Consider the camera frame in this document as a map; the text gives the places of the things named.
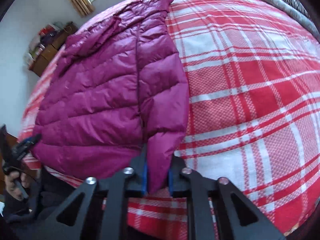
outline bed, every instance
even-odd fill
[[[132,1],[95,16],[79,33]],[[174,0],[166,25],[190,93],[187,134],[174,154],[205,177],[228,177],[282,233],[294,231],[320,196],[319,43],[261,0]],[[63,50],[29,99],[20,140],[32,135]],[[41,166],[32,155],[24,160]],[[74,187],[82,183],[45,168]],[[143,233],[186,239],[186,202],[167,189],[130,199],[128,211],[128,224]]]

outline silver screw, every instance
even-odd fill
[[[131,167],[126,167],[123,169],[124,174],[132,174],[134,172],[134,169]]]
[[[192,169],[191,168],[183,168],[182,169],[182,173],[183,174],[190,174],[192,172]]]
[[[219,182],[220,184],[227,185],[230,181],[229,181],[229,179],[226,178],[226,177],[221,177],[221,178],[218,179],[218,182]]]
[[[94,177],[88,177],[85,179],[85,182],[89,185],[93,185],[97,183],[97,179]]]

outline quilted jacket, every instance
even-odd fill
[[[146,143],[148,189],[163,186],[188,120],[188,82],[164,23],[172,1],[133,2],[68,38],[33,130],[44,165],[106,178]]]

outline white wall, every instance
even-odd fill
[[[96,10],[81,18],[68,0],[15,0],[0,22],[0,125],[17,136],[28,98],[39,79],[23,63],[29,42],[47,23],[75,22],[78,27],[124,0],[95,0]]]

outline plaid bedsheet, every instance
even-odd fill
[[[175,155],[205,177],[228,177],[288,234],[320,196],[320,45],[261,0],[174,0],[166,24],[190,85],[187,135]],[[32,134],[62,52],[31,95],[20,140]],[[31,155],[25,162],[40,167]],[[74,187],[82,182],[46,169]],[[166,189],[130,199],[128,223],[146,234],[186,240],[186,222],[185,200]]]

